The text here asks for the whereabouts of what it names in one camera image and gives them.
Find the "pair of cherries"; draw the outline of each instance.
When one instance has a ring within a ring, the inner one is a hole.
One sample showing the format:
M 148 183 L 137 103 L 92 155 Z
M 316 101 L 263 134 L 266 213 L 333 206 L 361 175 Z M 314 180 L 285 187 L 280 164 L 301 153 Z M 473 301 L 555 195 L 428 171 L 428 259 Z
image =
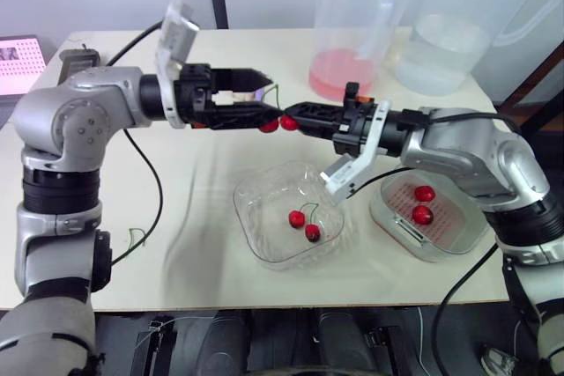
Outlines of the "pair of cherries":
M 316 224 L 306 225 L 306 215 L 301 210 L 292 210 L 288 214 L 288 222 L 290 223 L 290 226 L 295 229 L 300 229 L 305 225 L 306 229 L 304 231 L 309 242 L 315 243 L 321 238 L 321 230 L 319 229 L 319 226 Z
M 284 114 L 279 119 L 264 124 L 259 130 L 265 133 L 274 132 L 278 129 L 278 121 L 279 125 L 286 131 L 295 131 L 300 127 L 300 124 L 292 116 Z
M 428 185 L 415 188 L 414 194 L 417 201 L 422 203 L 431 202 L 435 197 L 434 190 Z M 420 204 L 413 208 L 412 219 L 416 224 L 429 225 L 433 222 L 433 212 L 427 206 Z

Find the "shoe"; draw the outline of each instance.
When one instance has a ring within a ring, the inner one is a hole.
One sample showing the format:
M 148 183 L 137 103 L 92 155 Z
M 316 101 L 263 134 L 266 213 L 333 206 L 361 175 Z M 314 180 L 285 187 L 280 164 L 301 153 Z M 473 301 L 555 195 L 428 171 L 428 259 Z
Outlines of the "shoe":
M 488 376 L 515 376 L 519 359 L 507 352 L 485 346 L 480 362 Z

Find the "pink liquid in pitcher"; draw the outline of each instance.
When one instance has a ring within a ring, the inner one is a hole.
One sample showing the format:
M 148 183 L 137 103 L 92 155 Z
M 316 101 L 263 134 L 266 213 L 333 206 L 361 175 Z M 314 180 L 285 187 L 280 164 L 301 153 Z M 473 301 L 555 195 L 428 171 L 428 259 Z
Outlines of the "pink liquid in pitcher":
M 342 100 L 346 83 L 359 83 L 359 95 L 365 95 L 375 79 L 375 63 L 361 59 L 353 50 L 336 48 L 317 54 L 309 68 L 309 85 L 320 96 Z

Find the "clear plastic pitcher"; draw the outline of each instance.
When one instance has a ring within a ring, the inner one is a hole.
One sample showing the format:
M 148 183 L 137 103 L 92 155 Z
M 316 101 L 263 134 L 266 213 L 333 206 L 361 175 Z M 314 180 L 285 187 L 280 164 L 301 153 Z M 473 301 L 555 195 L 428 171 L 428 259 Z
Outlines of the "clear plastic pitcher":
M 492 44 L 523 38 L 560 0 L 548 0 L 523 26 L 503 33 L 525 1 L 424 0 L 397 63 L 397 79 L 427 95 L 454 92 Z
M 341 100 L 349 81 L 365 93 L 390 46 L 410 0 L 317 0 L 315 50 L 309 83 L 325 98 Z

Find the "clear plastic container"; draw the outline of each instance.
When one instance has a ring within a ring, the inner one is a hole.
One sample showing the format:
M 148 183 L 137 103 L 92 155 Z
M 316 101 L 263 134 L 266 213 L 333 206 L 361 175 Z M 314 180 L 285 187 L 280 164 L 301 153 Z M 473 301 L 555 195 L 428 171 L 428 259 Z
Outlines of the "clear plastic container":
M 428 185 L 435 198 L 422 203 L 415 188 Z M 415 206 L 424 204 L 434 214 L 430 225 L 412 219 Z M 425 171 L 408 171 L 384 180 L 370 201 L 374 221 L 413 255 L 438 262 L 470 252 L 487 231 L 481 210 L 449 178 Z
M 306 206 L 308 223 L 319 226 L 321 238 L 309 242 L 304 228 L 294 229 L 288 214 Z M 234 204 L 254 256 L 270 269 L 303 265 L 327 254 L 338 242 L 345 219 L 325 189 L 319 171 L 303 162 L 288 162 L 241 181 Z
M 315 49 L 309 83 L 341 100 L 349 81 L 366 93 L 410 0 L 317 0 Z
M 397 64 L 397 79 L 431 96 L 456 91 L 490 45 L 522 39 L 560 2 L 547 0 L 523 26 L 501 33 L 525 1 L 424 0 Z

